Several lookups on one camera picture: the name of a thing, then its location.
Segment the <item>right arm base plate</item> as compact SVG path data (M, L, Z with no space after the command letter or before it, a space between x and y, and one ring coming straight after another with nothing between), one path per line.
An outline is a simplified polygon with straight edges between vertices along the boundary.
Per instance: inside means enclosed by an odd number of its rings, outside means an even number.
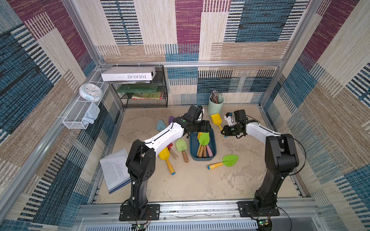
M242 218L275 217L280 215L276 206L256 206L253 201L238 201L237 206Z

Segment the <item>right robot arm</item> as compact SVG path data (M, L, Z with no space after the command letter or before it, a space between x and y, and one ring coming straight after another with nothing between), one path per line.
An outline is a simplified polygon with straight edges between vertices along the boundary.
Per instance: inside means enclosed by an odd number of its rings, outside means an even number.
M265 145L265 164L267 172L252 201L238 202L241 217L262 217L280 215L277 208L278 191L286 177L299 166L294 138L270 130L255 119L248 119L244 110L226 113L228 125L221 133L224 136L241 138L250 135Z

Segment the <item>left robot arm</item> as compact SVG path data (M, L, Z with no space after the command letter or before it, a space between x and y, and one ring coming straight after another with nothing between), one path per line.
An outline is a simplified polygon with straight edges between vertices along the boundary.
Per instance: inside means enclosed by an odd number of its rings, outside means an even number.
M155 217L159 208L149 209L146 197L147 181L156 167L156 157L169 144L194 132L208 132L210 121L203 120L202 106L192 105L183 116L173 121L157 135L145 140L136 140L127 157L126 166L131 179L131 195L120 207L120 221L146 220Z

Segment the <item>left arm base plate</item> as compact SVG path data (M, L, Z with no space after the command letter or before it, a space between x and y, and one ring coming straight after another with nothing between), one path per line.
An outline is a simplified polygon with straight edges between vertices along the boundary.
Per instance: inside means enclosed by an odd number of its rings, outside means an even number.
M134 209L127 204L120 206L119 221L152 221L159 220L161 205L147 204L139 209Z

